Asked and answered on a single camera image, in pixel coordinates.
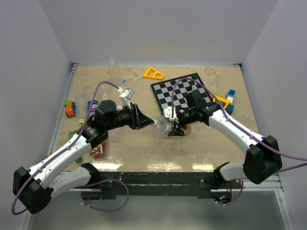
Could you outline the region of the grapefruit tea bottle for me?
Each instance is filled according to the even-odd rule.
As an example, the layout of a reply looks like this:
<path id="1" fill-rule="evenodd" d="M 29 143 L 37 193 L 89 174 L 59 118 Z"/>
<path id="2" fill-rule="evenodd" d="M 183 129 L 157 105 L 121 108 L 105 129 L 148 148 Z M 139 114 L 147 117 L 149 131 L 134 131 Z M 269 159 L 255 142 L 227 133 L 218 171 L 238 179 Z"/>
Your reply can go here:
<path id="1" fill-rule="evenodd" d="M 156 119 L 157 120 L 157 126 L 154 126 L 157 128 L 157 131 L 161 135 L 168 135 L 168 133 L 171 131 L 172 127 L 179 127 L 182 130 L 184 130 L 184 136 L 190 135 L 191 134 L 191 126 L 190 124 L 180 127 L 179 124 L 174 123 L 174 122 L 168 122 L 163 116 Z"/>

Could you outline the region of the clear Pocari bottle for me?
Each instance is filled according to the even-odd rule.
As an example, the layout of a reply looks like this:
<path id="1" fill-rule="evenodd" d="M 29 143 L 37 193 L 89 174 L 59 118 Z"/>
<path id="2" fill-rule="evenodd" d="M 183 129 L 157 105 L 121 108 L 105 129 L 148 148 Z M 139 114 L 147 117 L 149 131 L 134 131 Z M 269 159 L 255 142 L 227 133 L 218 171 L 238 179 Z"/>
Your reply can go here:
<path id="1" fill-rule="evenodd" d="M 119 64 L 115 61 L 113 56 L 108 58 L 108 73 L 111 80 L 115 85 L 120 85 L 122 83 L 122 77 L 120 73 Z"/>

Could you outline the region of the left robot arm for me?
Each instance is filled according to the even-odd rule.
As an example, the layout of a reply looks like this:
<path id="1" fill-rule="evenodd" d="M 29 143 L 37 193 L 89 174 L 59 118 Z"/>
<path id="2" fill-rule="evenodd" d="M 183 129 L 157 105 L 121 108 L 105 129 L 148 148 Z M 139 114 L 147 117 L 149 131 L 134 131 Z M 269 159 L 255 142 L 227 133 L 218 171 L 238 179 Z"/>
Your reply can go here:
<path id="1" fill-rule="evenodd" d="M 25 169 L 18 168 L 13 174 L 13 194 L 11 207 L 13 215 L 15 204 L 20 201 L 26 211 L 36 214 L 43 210 L 56 192 L 60 173 L 73 161 L 90 152 L 108 138 L 108 131 L 128 126 L 133 130 L 155 125 L 154 119 L 144 115 L 137 104 L 130 103 L 117 110 L 114 101 L 104 100 L 96 108 L 95 114 L 60 149 L 36 165 Z"/>

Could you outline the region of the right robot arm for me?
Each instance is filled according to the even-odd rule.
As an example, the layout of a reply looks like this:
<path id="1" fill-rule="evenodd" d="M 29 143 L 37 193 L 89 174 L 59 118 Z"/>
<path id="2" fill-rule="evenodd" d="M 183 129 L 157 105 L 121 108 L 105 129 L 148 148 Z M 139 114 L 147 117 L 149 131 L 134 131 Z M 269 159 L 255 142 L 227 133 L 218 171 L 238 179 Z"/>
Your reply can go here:
<path id="1" fill-rule="evenodd" d="M 188 108 L 178 112 L 169 106 L 164 109 L 164 117 L 173 124 L 172 136 L 181 135 L 180 128 L 194 122 L 202 122 L 212 127 L 233 143 L 245 154 L 243 162 L 227 162 L 214 170 L 214 184 L 225 188 L 234 179 L 248 179 L 260 184 L 282 168 L 277 140 L 272 136 L 263 137 L 234 120 L 215 102 L 205 100 L 201 93 L 194 90 L 185 95 Z"/>

